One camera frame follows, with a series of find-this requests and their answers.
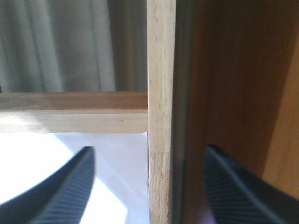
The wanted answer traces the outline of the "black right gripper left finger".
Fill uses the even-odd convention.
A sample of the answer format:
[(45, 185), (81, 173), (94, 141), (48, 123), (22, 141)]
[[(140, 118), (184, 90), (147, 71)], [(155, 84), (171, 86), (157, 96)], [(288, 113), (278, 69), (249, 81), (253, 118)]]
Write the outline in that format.
[(93, 188), (95, 153), (82, 148), (51, 176), (0, 206), (2, 224), (78, 224)]

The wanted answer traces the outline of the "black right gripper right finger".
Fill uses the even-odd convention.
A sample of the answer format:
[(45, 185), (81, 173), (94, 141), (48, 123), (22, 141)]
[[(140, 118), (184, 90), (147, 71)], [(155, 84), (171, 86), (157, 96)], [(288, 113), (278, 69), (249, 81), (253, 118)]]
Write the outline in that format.
[(298, 199), (268, 184), (216, 145), (207, 145), (203, 179), (218, 224), (297, 224)]

